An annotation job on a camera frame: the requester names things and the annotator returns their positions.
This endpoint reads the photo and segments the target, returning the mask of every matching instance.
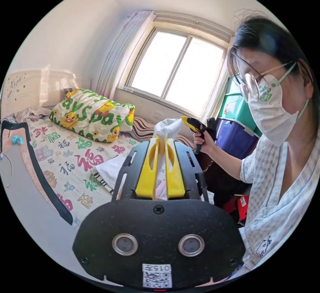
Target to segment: curtain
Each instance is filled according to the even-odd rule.
[[[135,12],[121,28],[100,73],[96,89],[98,94],[111,100],[114,98],[115,90],[135,46],[155,17],[153,11]]]
[[[233,44],[234,36],[231,36],[228,50]],[[206,124],[207,119],[217,117],[223,102],[224,95],[227,90],[229,72],[227,68],[227,58],[224,60],[218,81],[213,89],[212,96],[209,100],[208,106],[202,114],[200,121]]]

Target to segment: white checkered shirt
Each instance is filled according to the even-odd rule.
[[[249,270],[292,234],[319,181],[320,129],[307,164],[279,201],[287,147],[286,142],[276,147],[262,136],[255,151],[242,160],[240,177],[252,183],[246,224],[239,229],[246,246],[243,262]]]

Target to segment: face mask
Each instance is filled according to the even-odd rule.
[[[290,114],[282,107],[282,88],[280,83],[291,72],[294,66],[295,64],[279,81],[270,74],[264,75],[258,85],[260,99],[254,101],[249,96],[248,101],[257,127],[263,135],[278,147],[286,141],[308,104],[307,100],[300,114],[298,111],[295,114]]]

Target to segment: screw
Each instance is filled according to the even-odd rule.
[[[236,263],[237,263],[236,259],[231,259],[228,264],[229,266],[235,266]]]
[[[85,264],[85,265],[89,264],[89,260],[85,256],[80,257],[80,261],[81,261],[82,264]]]
[[[153,212],[154,212],[155,214],[162,214],[163,211],[164,211],[164,208],[163,208],[163,206],[161,206],[161,205],[156,205],[156,206],[153,208]]]

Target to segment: window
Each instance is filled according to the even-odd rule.
[[[218,80],[225,49],[190,34],[154,29],[127,86],[197,117]]]

